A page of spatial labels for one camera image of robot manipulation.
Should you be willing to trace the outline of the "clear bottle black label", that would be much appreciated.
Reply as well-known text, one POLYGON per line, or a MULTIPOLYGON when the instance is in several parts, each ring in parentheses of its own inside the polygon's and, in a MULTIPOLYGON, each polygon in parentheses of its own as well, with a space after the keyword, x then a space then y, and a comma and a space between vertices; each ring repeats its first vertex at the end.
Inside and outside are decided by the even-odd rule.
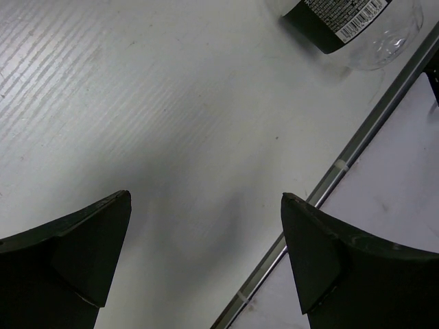
POLYGON ((374 71, 398 58, 416 38, 424 16, 419 1, 268 1, 286 27, 351 69, 374 71))

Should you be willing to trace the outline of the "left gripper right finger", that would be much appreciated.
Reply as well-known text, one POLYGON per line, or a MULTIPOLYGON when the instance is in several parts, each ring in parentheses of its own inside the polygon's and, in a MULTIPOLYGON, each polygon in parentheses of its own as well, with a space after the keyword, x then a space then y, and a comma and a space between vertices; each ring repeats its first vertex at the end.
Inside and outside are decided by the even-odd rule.
POLYGON ((292 193, 281 221, 312 328, 437 328, 438 255, 332 217, 292 193))

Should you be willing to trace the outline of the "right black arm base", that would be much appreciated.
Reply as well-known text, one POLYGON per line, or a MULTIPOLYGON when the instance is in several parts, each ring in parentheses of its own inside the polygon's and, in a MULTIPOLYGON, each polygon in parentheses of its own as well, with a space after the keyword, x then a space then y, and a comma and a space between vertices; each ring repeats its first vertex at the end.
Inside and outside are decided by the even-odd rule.
POLYGON ((425 70, 424 73, 427 75, 427 78, 429 80, 431 89, 433 90, 433 93, 436 98, 436 103, 439 102, 439 76, 438 76, 438 69, 432 69, 432 70, 425 70))

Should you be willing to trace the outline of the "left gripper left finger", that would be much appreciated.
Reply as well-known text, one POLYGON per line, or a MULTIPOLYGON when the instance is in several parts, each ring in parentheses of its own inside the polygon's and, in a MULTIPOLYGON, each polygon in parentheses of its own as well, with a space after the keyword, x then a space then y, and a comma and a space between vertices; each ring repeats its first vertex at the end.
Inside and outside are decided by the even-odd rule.
POLYGON ((130 222, 129 191, 1 239, 2 328, 93 328, 130 222))

